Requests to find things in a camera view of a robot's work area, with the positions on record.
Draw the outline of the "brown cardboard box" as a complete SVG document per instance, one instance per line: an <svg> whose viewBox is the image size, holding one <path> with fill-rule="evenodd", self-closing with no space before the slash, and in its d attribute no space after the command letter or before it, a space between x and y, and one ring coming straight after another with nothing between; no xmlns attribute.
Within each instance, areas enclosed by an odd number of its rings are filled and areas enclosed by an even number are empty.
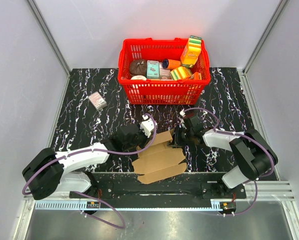
<svg viewBox="0 0 299 240"><path fill-rule="evenodd" d="M182 148L172 148L173 130L158 133L153 144L132 162L137 180L145 185L175 177L187 169Z"/></svg>

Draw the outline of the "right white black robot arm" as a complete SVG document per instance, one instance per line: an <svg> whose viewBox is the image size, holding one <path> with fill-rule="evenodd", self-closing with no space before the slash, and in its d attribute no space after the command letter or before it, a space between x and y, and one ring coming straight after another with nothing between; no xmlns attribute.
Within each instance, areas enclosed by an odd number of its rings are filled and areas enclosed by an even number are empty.
<svg viewBox="0 0 299 240"><path fill-rule="evenodd" d="M230 132L206 128L194 113L185 115L175 127L168 145L183 148L189 143L232 152L236 166L211 187L211 192L222 198L230 197L239 185L270 174L278 163L277 155L256 129Z"/></svg>

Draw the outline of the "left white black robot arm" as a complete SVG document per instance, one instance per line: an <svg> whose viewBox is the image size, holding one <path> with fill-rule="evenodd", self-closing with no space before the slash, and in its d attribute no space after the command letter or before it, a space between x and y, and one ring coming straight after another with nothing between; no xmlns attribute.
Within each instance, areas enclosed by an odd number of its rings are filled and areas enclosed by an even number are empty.
<svg viewBox="0 0 299 240"><path fill-rule="evenodd" d="M111 155L137 155L149 148L156 133L154 123L144 121L122 126L108 138L89 147L59 152L50 147L44 148L22 170L25 179L22 194L42 200L69 187L70 191L78 191L92 198L98 192L97 184L86 173L73 177L71 172L103 164Z"/></svg>

